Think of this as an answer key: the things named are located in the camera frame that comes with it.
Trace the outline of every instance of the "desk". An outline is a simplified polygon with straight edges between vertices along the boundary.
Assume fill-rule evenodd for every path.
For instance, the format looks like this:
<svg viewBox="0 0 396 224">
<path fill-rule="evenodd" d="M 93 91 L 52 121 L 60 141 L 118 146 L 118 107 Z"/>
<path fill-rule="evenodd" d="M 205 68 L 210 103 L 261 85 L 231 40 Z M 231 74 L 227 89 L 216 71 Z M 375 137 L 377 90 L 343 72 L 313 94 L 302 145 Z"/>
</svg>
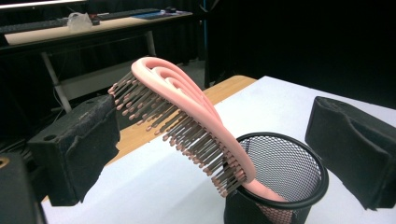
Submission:
<svg viewBox="0 0 396 224">
<path fill-rule="evenodd" d="M 99 43 L 108 43 L 131 38 L 131 36 L 144 35 L 148 43 L 148 54 L 156 56 L 151 29 L 160 25 L 199 20 L 203 17 L 203 14 L 193 15 L 190 12 L 178 11 L 172 17 L 155 20 L 129 17 L 101 21 L 100 25 L 93 26 L 90 31 L 79 33 L 70 33 L 68 27 L 58 27 L 5 35 L 9 46 L 0 47 L 0 59 L 39 53 L 47 67 L 64 110 L 69 112 L 71 111 L 69 100 L 111 86 L 112 83 L 119 80 L 130 70 L 131 62 L 121 64 L 122 67 L 116 66 L 112 68 L 113 71 L 120 70 L 118 73 L 108 72 L 108 69 L 105 69 L 106 71 L 99 74 L 101 76 L 97 76 L 97 73 L 92 73 L 85 77 L 74 78 L 73 82 L 71 80 L 61 82 L 55 74 L 48 52 L 59 47 L 91 46 L 93 40 Z"/>
<path fill-rule="evenodd" d="M 352 104 L 396 127 L 396 110 L 271 77 L 248 85 L 250 82 L 248 80 L 247 86 L 240 91 L 235 88 L 234 94 L 230 91 L 230 96 L 219 99 L 215 105 L 225 127 L 235 137 L 273 132 L 304 142 L 316 96 Z M 142 140 L 130 149 L 122 146 L 126 141 L 133 144 L 133 138 L 137 141 L 145 135 L 131 136 L 127 130 L 129 128 L 122 133 L 119 147 L 131 152 L 105 167 L 84 203 L 73 207 L 51 207 L 48 201 L 42 203 L 49 224 L 223 223 L 225 200 L 196 165 L 169 147 L 161 137 Z M 306 223 L 394 223 L 396 208 L 365 211 L 340 180 L 331 172 L 329 175 L 329 189 L 312 207 Z"/>
</svg>

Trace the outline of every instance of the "mesh cup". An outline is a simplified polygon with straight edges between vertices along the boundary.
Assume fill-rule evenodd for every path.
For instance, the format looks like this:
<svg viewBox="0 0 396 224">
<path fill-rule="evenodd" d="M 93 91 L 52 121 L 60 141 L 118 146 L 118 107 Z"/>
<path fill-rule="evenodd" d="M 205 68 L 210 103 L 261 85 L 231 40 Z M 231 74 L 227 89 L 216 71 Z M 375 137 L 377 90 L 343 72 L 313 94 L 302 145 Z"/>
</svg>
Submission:
<svg viewBox="0 0 396 224">
<path fill-rule="evenodd" d="M 329 185 L 318 157 L 308 146 L 278 133 L 249 133 L 237 141 L 253 160 L 256 180 L 286 202 L 267 200 L 241 186 L 226 198 L 224 223 L 305 223 Z"/>
</svg>

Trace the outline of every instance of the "black curtain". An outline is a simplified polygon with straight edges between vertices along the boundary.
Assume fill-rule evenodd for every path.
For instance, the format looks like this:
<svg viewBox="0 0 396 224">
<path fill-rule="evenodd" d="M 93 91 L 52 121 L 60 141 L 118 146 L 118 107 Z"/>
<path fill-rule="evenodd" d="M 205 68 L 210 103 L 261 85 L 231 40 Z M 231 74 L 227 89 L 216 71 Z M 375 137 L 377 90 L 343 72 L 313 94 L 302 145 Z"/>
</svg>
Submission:
<svg viewBox="0 0 396 224">
<path fill-rule="evenodd" d="M 229 74 L 277 77 L 396 108 L 396 18 L 390 2 L 232 0 L 227 5 L 231 28 L 214 27 L 209 36 L 229 36 L 231 53 L 224 62 Z"/>
</svg>

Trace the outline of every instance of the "table leg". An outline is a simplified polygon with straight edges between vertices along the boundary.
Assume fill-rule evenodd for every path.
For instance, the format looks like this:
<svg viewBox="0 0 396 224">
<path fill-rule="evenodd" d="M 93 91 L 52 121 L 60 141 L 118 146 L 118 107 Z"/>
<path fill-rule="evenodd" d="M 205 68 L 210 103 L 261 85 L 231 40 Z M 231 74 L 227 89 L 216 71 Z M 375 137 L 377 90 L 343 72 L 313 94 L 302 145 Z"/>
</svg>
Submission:
<svg viewBox="0 0 396 224">
<path fill-rule="evenodd" d="M 149 56 L 156 57 L 154 38 L 152 37 L 152 31 L 146 32 L 146 41 L 148 42 L 148 54 Z"/>
<path fill-rule="evenodd" d="M 61 100 L 64 111 L 66 111 L 66 113 L 69 113 L 72 110 L 72 107 L 70 106 L 69 101 L 67 100 L 66 96 L 64 95 L 64 90 L 62 88 L 61 83 L 58 80 L 58 77 L 56 76 L 55 70 L 53 70 L 49 55 L 47 54 L 47 52 L 41 52 L 41 58 L 43 59 L 44 64 L 46 65 L 47 70 L 49 71 L 49 75 L 52 79 L 53 86 L 54 86 L 56 92 L 58 93 L 58 96 L 59 96 L 59 99 Z"/>
</svg>

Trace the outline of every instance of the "black mesh cup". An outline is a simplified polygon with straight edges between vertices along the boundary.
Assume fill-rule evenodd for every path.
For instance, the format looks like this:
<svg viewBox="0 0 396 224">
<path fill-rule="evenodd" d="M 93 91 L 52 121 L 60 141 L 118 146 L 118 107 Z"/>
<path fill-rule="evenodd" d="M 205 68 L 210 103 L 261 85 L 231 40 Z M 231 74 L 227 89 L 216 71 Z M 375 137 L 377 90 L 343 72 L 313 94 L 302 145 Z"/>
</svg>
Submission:
<svg viewBox="0 0 396 224">
<path fill-rule="evenodd" d="M 237 141 L 256 167 L 256 180 L 285 201 L 265 199 L 241 186 L 226 198 L 224 223 L 305 223 L 329 186 L 318 157 L 305 144 L 278 133 L 249 133 Z"/>
</svg>

